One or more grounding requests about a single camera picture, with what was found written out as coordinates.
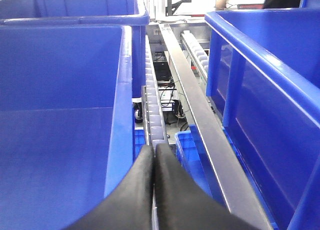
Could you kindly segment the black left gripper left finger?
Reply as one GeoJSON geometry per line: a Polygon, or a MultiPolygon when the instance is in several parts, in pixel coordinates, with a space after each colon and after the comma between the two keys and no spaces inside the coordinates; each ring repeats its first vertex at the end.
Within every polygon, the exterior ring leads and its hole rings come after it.
{"type": "Polygon", "coordinates": [[[152,229],[154,151],[144,145],[117,187],[67,230],[152,229]]]}

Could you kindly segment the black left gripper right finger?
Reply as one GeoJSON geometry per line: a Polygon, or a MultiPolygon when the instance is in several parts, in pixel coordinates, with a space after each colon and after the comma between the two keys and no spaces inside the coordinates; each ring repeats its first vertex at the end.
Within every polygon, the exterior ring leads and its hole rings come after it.
{"type": "Polygon", "coordinates": [[[253,230],[209,197],[180,165],[168,144],[155,151],[155,202],[161,230],[253,230]]]}

